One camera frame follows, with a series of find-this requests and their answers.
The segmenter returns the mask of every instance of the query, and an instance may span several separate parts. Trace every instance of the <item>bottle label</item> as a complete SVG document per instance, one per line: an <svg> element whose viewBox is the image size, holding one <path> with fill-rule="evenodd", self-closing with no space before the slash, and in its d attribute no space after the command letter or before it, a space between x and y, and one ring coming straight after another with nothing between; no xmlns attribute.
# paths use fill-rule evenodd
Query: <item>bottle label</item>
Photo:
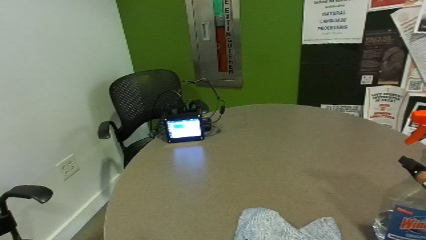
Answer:
<svg viewBox="0 0 426 240"><path fill-rule="evenodd" d="M426 240L426 211L396 205L385 240Z"/></svg>

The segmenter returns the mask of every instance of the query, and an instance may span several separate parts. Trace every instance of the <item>orange spray nozzle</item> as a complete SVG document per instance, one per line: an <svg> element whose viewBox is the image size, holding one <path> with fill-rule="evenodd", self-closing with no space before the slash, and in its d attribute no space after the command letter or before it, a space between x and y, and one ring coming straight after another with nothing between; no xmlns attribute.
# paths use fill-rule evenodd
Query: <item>orange spray nozzle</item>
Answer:
<svg viewBox="0 0 426 240"><path fill-rule="evenodd" d="M413 144L426 136L426 110L418 110L412 113L412 122L418 124L410 137L405 140L406 144Z"/></svg>

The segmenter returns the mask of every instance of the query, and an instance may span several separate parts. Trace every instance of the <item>electrical outlet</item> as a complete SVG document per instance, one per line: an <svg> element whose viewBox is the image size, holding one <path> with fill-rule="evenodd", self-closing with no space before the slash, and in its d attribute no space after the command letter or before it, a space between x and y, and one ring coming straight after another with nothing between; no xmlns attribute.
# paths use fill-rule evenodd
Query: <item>electrical outlet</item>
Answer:
<svg viewBox="0 0 426 240"><path fill-rule="evenodd" d="M63 161L56 164L56 167L64 177L64 181L75 175L75 173L80 170L76 156L71 154Z"/></svg>

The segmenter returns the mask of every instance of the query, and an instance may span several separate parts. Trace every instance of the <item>gray cloth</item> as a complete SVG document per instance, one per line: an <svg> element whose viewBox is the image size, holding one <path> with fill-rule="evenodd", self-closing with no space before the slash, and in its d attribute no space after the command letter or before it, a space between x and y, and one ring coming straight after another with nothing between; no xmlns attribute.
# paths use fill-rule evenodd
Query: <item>gray cloth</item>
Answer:
<svg viewBox="0 0 426 240"><path fill-rule="evenodd" d="M240 216L235 240L341 240L341 232L330 217L296 229L276 211L249 208Z"/></svg>

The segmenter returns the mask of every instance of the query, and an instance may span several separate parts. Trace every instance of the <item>baseboard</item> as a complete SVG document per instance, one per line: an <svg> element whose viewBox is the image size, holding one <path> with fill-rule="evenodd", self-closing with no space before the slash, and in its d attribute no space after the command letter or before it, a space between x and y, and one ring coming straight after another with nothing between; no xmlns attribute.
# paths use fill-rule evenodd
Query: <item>baseboard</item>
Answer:
<svg viewBox="0 0 426 240"><path fill-rule="evenodd" d="M76 211L75 215L55 231L55 233L47 238L47 240L71 239L76 235L76 233L80 231L80 229L88 223L97 211L108 202L109 193L112 192L112 188L119 180L119 177L120 174L117 174L117 176L112 178L109 186L93 195L87 204L84 204L79 211Z"/></svg>

